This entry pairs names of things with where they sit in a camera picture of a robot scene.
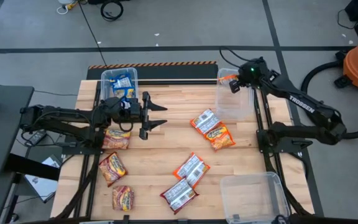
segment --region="black desk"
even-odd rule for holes
[[[39,172],[49,175],[52,172],[58,179],[58,169],[11,154],[19,130],[20,109],[29,105],[33,92],[30,86],[0,86],[0,210],[6,203],[16,172],[39,177],[44,177],[37,175]]]
[[[0,172],[19,130],[20,109],[29,105],[33,91],[29,86],[0,86]]]

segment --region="black vacuum hose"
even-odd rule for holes
[[[322,64],[322,65],[316,67],[315,69],[310,71],[309,74],[303,80],[302,86],[301,86],[301,91],[303,91],[305,93],[308,92],[309,83],[310,83],[311,79],[315,75],[317,75],[317,73],[319,73],[319,72],[321,72],[321,71],[323,71],[325,69],[336,68],[336,67],[341,68],[342,66],[343,66],[343,63],[341,61],[336,61],[336,62],[325,63],[325,64]],[[306,115],[313,122],[313,118],[311,117],[311,115],[309,113],[307,113]],[[356,139],[356,138],[358,138],[358,131],[353,132],[353,133],[346,133],[343,138],[344,139]]]

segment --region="ramen packet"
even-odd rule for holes
[[[215,128],[221,120],[212,112],[211,109],[205,110],[197,118],[192,119],[190,124],[197,129],[202,135],[206,135],[210,130]]]
[[[210,131],[206,135],[206,139],[211,142],[211,145],[215,149],[215,151],[236,144],[233,141],[233,137],[231,136],[226,125],[224,125],[223,123],[219,124],[217,128]]]
[[[176,215],[187,203],[198,196],[198,193],[189,185],[186,179],[182,179],[170,189],[160,194]]]
[[[108,187],[127,174],[124,164],[122,164],[116,152],[113,152],[108,157],[103,159],[99,163],[99,168],[106,179]]]
[[[129,145],[130,132],[107,129],[104,136],[102,149],[127,149]]]
[[[220,85],[229,85],[231,81],[237,80],[238,81],[238,75],[228,75],[222,78],[218,78],[218,82]]]
[[[128,186],[117,186],[112,189],[112,209],[129,211],[134,205],[134,192]]]
[[[195,188],[210,168],[209,165],[206,165],[200,157],[192,152],[187,161],[173,171],[173,175],[179,180],[185,178],[190,186]]]

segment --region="desk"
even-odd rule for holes
[[[59,169],[43,165],[22,156],[11,154],[19,130],[21,108],[30,103],[34,88],[31,86],[0,86],[0,216],[16,172],[57,179]]]
[[[82,81],[76,108],[90,110],[95,89],[96,81]],[[107,188],[104,177],[98,172],[91,219],[122,220],[123,215],[130,215],[131,220],[224,219],[219,189],[221,178],[226,175],[265,172],[263,156],[258,150],[255,136],[255,114],[250,114],[243,122],[226,122],[237,144],[214,152],[210,143],[196,132],[189,121],[206,108],[214,110],[215,85],[142,85],[139,92],[142,91],[148,91],[154,103],[168,108],[168,111],[150,112],[150,119],[167,119],[168,122],[150,132],[147,141],[138,137],[139,124],[134,125],[129,149],[117,151],[128,175],[113,186],[129,185],[133,188],[134,209],[130,212],[112,210],[112,188]],[[268,100],[273,121],[291,124],[287,102],[272,95],[268,96]],[[100,159],[111,152],[106,151]],[[172,172],[191,152],[202,157],[211,169],[196,188],[200,196],[177,215],[173,215],[166,201],[159,195],[178,181]],[[287,154],[281,154],[281,160],[287,187],[302,206],[312,213],[313,206],[302,163]],[[75,156],[62,167],[51,217],[63,210],[77,190],[82,161],[83,156]],[[87,197],[88,193],[85,192],[83,205]],[[80,216],[84,215],[85,206],[82,206]]]

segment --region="black mount bracket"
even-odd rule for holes
[[[62,148],[64,155],[101,155],[104,152],[100,147],[82,146],[73,136],[66,136],[65,142],[58,142],[57,146]]]
[[[259,151],[261,153],[289,153],[289,152],[301,152],[310,146],[313,142],[309,140],[304,140],[301,138],[289,138],[283,137],[280,138],[276,146],[269,144],[267,138],[267,130],[257,130],[256,137],[258,139],[258,145],[260,146]]]

